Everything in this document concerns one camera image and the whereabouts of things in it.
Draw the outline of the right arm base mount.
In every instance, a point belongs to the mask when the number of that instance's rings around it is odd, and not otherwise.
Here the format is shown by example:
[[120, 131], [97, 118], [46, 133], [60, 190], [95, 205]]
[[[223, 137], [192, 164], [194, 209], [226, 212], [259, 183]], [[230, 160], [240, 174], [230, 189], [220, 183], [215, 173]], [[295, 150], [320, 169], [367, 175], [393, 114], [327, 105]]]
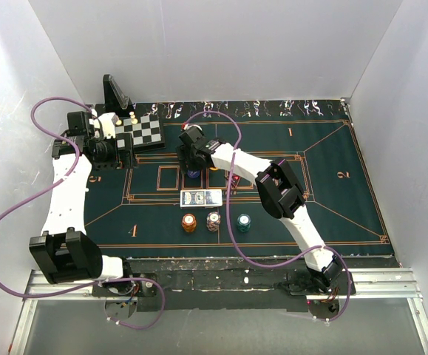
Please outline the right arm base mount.
[[274, 288], [290, 297], [305, 297], [307, 311], [312, 317], [323, 321], [331, 320], [342, 312], [344, 305], [340, 302], [346, 301], [348, 291], [350, 295], [356, 293], [352, 274], [344, 271], [332, 286], [322, 287], [313, 281], [307, 270], [296, 269], [286, 272], [283, 280], [274, 283]]

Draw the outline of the green poker chip stack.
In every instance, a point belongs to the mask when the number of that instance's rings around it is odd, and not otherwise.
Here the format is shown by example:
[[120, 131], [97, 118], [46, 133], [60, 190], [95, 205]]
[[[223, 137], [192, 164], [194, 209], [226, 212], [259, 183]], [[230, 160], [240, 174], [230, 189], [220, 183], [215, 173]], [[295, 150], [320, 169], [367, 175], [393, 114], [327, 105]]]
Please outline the green poker chip stack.
[[242, 232], [246, 233], [251, 228], [251, 217], [248, 214], [241, 214], [237, 218], [237, 229]]

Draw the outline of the blue playing card box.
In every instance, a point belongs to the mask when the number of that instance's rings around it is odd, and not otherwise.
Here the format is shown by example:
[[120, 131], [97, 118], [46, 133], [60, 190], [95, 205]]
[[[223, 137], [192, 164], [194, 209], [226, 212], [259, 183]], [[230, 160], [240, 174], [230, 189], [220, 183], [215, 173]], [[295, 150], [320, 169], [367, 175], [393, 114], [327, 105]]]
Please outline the blue playing card box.
[[180, 208], [214, 208], [223, 204], [221, 189], [193, 189], [180, 192]]

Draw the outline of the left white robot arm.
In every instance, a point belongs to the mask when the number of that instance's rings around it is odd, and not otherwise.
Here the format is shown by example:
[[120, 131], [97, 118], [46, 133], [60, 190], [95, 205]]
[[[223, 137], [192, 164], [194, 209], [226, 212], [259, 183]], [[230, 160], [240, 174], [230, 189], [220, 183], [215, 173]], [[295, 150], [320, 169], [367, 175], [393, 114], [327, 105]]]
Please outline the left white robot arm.
[[135, 285], [122, 257], [102, 254], [87, 235], [84, 206], [89, 175], [94, 170], [132, 168], [132, 135], [124, 132], [115, 112], [97, 118], [71, 112], [68, 129], [52, 145], [52, 167], [57, 186], [41, 235], [30, 239], [29, 250], [51, 284], [77, 280], [109, 280], [120, 296]]

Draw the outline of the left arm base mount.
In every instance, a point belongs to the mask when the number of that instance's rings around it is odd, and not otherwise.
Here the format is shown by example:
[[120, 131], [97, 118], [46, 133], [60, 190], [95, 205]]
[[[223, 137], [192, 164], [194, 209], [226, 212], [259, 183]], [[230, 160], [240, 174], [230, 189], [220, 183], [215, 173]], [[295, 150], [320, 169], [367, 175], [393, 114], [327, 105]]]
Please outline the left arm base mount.
[[155, 274], [137, 273], [124, 257], [102, 256], [102, 273], [92, 288], [92, 296], [105, 297], [104, 310], [107, 320], [116, 325], [127, 325], [128, 318], [137, 310], [143, 298], [161, 296], [161, 311], [148, 325], [130, 325], [134, 329], [146, 329], [154, 325], [164, 309], [166, 298]]

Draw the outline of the blue small blind button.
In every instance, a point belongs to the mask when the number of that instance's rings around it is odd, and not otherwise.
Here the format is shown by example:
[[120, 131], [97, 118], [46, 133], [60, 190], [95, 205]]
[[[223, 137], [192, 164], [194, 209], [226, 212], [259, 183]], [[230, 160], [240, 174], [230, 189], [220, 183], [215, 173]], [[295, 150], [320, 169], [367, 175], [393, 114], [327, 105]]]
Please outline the blue small blind button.
[[196, 179], [200, 176], [200, 171], [198, 170], [188, 170], [187, 176], [191, 179]]

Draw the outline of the orange poker chip stack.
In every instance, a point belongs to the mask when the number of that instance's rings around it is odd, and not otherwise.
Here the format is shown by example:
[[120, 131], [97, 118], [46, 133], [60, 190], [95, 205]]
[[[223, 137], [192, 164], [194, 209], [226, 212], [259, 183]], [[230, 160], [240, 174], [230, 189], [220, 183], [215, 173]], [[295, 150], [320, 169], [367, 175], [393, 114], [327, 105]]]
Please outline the orange poker chip stack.
[[182, 227], [185, 232], [192, 233], [197, 227], [197, 220], [192, 214], [185, 214], [182, 219]]

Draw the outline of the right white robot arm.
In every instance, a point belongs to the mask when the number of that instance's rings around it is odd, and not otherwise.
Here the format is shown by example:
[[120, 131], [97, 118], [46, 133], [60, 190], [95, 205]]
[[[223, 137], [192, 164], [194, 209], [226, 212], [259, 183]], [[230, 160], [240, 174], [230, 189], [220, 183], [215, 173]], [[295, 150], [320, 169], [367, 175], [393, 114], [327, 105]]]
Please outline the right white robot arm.
[[343, 265], [325, 247], [308, 214], [304, 189], [286, 159], [258, 158], [222, 139], [207, 138], [196, 125], [186, 125], [179, 139], [176, 152], [184, 172], [216, 168], [254, 184], [263, 209], [285, 226], [305, 254], [313, 288], [320, 294], [336, 288]]

